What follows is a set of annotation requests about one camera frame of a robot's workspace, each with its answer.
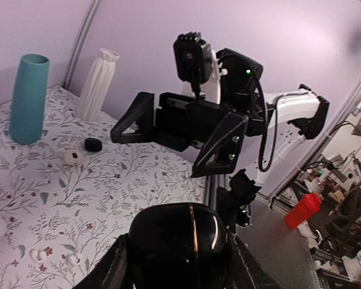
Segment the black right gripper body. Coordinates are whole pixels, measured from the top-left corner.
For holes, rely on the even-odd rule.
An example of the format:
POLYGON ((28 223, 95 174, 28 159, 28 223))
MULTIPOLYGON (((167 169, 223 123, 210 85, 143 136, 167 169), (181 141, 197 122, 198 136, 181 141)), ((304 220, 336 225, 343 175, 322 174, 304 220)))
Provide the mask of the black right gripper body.
POLYGON ((249 120, 248 115, 227 105, 166 92, 160 94, 159 107, 155 111, 153 141, 183 152, 195 141, 206 143, 217 126, 225 121, 237 125, 249 120))

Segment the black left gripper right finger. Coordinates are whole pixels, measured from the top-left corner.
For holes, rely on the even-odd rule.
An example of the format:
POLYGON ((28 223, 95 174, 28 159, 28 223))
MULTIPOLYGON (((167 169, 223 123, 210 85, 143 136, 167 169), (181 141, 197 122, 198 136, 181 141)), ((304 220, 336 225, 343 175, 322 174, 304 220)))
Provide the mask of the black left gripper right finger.
POLYGON ((241 239, 227 233, 229 249, 229 271, 227 288, 237 289, 281 289, 282 287, 263 270, 256 258, 241 239))

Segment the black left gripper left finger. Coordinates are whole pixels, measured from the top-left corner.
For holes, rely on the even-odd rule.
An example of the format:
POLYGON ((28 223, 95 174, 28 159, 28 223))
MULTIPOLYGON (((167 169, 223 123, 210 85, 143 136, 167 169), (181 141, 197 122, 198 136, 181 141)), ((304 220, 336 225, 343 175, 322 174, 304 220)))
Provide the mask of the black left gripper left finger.
POLYGON ((94 269, 75 289, 131 288, 131 269, 128 262, 128 234, 117 237, 94 269))

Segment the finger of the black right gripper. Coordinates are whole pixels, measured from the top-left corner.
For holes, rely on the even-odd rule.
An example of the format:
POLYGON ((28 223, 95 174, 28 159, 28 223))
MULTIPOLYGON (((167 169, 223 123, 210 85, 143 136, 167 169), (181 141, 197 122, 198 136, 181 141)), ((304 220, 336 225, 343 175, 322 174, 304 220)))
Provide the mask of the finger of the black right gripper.
POLYGON ((201 148, 191 176, 230 174, 235 170, 247 130, 248 116, 227 113, 201 148))
POLYGON ((113 143, 150 143, 155 135, 155 95, 139 92, 122 118, 111 129, 113 143))

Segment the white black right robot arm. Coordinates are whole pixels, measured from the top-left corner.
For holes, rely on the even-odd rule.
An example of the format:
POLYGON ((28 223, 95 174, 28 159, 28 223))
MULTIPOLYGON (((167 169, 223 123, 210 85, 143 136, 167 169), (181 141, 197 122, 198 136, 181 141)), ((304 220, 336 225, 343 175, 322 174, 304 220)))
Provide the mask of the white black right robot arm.
POLYGON ((262 91, 262 66, 230 49, 181 48, 180 93, 137 94, 111 130, 114 143, 155 142, 178 152, 199 150, 192 177, 232 173, 244 140, 260 137, 251 179, 263 184, 286 156, 322 130, 329 102, 305 85, 262 91))

